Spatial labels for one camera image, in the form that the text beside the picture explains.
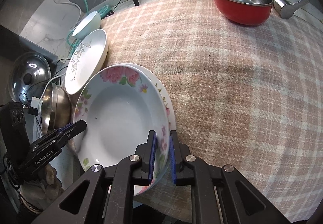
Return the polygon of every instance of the white plate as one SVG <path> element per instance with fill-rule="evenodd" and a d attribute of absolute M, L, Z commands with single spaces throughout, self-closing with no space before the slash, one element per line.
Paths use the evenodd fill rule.
<path fill-rule="evenodd" d="M 108 53 L 107 33 L 97 29 L 79 44 L 65 74 L 65 89 L 70 95 L 79 92 L 102 67 Z"/>
<path fill-rule="evenodd" d="M 153 181 L 164 171 L 169 152 L 169 121 L 156 86 L 140 70 L 114 65 L 97 73 L 83 89 L 73 121 L 83 119 L 87 129 L 74 137 L 84 170 L 93 164 L 117 164 L 147 141 L 149 130 L 158 140 Z M 134 195 L 146 187 L 135 186 Z"/>

